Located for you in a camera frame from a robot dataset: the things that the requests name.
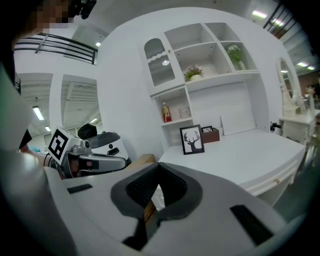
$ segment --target white tabletop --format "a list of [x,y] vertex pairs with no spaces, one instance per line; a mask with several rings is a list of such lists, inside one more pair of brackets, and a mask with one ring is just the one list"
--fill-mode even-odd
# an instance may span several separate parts
[[311,112],[310,109],[308,109],[306,111],[306,113],[296,114],[293,117],[282,116],[279,119],[281,121],[290,121],[290,122],[310,125],[315,120],[317,115],[319,115],[319,114],[320,114],[320,110],[319,109],[315,109],[314,112]]
[[170,147],[159,162],[185,166],[216,175],[238,185],[257,179],[286,164],[305,146],[259,129],[205,143],[204,153],[184,155],[182,146]]

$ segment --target white cabinet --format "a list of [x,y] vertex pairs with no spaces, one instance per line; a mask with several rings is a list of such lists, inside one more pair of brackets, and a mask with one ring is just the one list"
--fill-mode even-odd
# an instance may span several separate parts
[[184,85],[184,76],[165,34],[142,43],[139,53],[150,96]]
[[[231,45],[240,48],[246,70],[229,58],[226,49]],[[151,35],[141,42],[139,53],[164,150],[181,145],[179,128],[206,124],[219,129],[221,116],[232,113],[250,113],[254,128],[268,131],[268,113],[254,111],[264,99],[267,102],[264,84],[247,48],[228,24],[195,23]],[[202,70],[201,79],[185,80],[187,68],[195,65]],[[171,122],[164,122],[163,103],[170,109]],[[190,115],[180,115],[183,111]]]

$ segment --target small red bottle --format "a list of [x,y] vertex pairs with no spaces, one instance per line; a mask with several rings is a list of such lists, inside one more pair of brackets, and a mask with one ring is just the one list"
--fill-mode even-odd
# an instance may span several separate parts
[[171,114],[170,114],[170,110],[169,110],[169,107],[166,106],[166,103],[162,103],[163,107],[162,107],[162,115],[163,115],[163,121],[165,123],[167,122],[171,122],[172,121],[172,117],[171,117]]

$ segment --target camera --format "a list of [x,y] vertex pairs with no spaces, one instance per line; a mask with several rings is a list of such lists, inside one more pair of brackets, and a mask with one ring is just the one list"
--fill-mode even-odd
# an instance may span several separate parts
[[70,0],[68,18],[74,18],[76,15],[80,15],[81,18],[85,20],[89,17],[96,3],[97,0]]

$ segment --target ceiling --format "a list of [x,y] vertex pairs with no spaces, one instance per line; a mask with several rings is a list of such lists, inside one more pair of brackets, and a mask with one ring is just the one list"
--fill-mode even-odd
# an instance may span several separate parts
[[71,75],[63,76],[61,89],[61,117],[63,128],[82,127],[93,119],[101,122],[97,82],[93,79]]
[[[31,107],[38,106],[44,120],[33,113],[28,127],[32,137],[47,135],[45,126],[50,127],[49,97],[52,74],[19,74],[21,79],[21,97]],[[61,116],[63,127],[67,130],[82,127],[94,118],[92,123],[101,122],[98,104],[97,82],[92,79],[64,75],[61,89]]]

